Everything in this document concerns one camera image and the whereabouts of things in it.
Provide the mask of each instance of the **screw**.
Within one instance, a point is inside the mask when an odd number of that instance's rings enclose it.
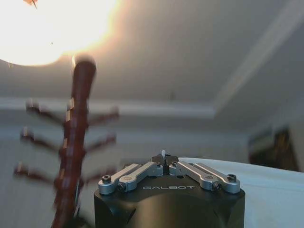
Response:
[[[227,179],[229,182],[237,182],[237,177],[234,174],[228,174]]]
[[[105,175],[101,179],[102,179],[104,184],[108,184],[108,183],[111,182],[111,176],[110,175]]]
[[[222,186],[218,182],[214,182],[211,186],[212,190],[220,190]]]
[[[125,186],[124,183],[119,183],[119,184],[117,185],[117,190],[123,192],[123,191],[125,191],[125,189],[126,189],[126,186]]]

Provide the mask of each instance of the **white ceiling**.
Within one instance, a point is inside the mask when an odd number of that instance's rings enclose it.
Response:
[[[251,128],[304,96],[303,19],[302,0],[121,1],[111,35],[90,50],[92,112],[119,106],[119,127]],[[2,125],[23,119],[28,97],[64,111],[71,72],[69,56],[0,62]]]

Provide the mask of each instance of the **wall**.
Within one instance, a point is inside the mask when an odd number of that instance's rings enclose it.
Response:
[[[19,142],[19,128],[0,129],[0,227],[3,228],[47,228],[50,227],[54,212],[51,208],[54,192],[50,186],[31,183],[12,177],[17,162],[23,161],[30,168],[43,170],[50,177],[58,172],[59,161],[51,153],[23,145]],[[61,142],[59,130],[35,129],[54,142]],[[90,132],[91,142],[103,135],[102,130]],[[246,140],[240,135],[207,133],[141,132],[138,130],[117,131],[117,145],[104,152],[86,157],[84,176],[108,165],[117,165],[121,159],[149,159],[162,149],[177,156],[202,157],[219,160],[247,162]],[[81,211],[94,221],[93,191],[96,183],[84,188]]]

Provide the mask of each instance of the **bolt head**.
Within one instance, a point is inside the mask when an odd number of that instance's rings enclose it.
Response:
[[[123,192],[123,191],[125,191],[125,189],[126,189],[126,186],[125,186],[124,183],[119,183],[119,184],[117,185],[117,190]]]
[[[227,175],[227,179],[228,179],[228,181],[230,181],[230,182],[236,182],[236,181],[237,181],[237,177],[236,177],[236,175],[234,175],[234,174],[228,174],[228,175]]]
[[[222,186],[218,183],[218,182],[214,182],[211,186],[212,190],[220,190],[222,188]]]
[[[111,182],[111,176],[110,175],[105,175],[101,179],[102,179],[104,184],[108,184],[108,183]]]

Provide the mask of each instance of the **white surface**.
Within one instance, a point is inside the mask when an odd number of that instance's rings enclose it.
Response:
[[[237,176],[246,193],[245,228],[304,227],[304,173],[229,161],[179,159]]]

